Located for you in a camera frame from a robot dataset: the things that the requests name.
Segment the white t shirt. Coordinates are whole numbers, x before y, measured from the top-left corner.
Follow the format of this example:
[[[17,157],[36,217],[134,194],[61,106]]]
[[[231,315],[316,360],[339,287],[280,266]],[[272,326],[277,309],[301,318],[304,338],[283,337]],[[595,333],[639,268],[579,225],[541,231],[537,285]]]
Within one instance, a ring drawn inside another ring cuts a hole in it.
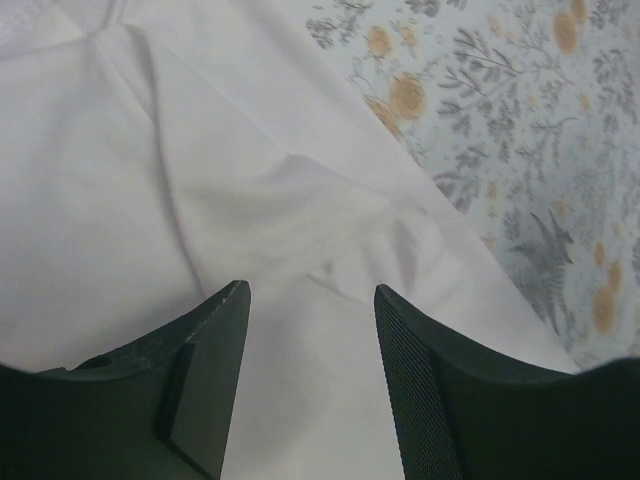
[[[1,5],[1,359],[74,366],[252,290],[226,479],[399,479],[386,284],[574,373],[279,1]]]

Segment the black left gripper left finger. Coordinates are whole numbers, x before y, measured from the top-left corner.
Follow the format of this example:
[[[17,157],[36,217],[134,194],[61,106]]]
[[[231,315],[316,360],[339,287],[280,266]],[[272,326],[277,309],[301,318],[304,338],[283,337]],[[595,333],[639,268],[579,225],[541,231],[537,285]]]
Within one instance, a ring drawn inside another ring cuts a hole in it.
[[[191,312],[77,368],[1,370],[5,479],[217,479],[251,291]]]

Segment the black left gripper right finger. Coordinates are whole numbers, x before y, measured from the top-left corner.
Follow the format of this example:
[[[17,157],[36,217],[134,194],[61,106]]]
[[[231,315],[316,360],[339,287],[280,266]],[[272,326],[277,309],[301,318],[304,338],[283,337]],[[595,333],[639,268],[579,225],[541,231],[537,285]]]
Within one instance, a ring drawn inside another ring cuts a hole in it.
[[[534,366],[425,315],[391,288],[376,328],[408,479],[635,479],[639,362]]]

